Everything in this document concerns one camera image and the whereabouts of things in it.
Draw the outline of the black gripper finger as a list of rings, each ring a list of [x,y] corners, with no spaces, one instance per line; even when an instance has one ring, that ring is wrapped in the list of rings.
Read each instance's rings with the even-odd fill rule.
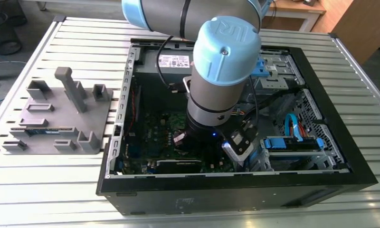
[[[186,132],[185,131],[174,131],[174,133],[173,133],[173,143],[174,144],[182,144],[185,138],[186,138]]]

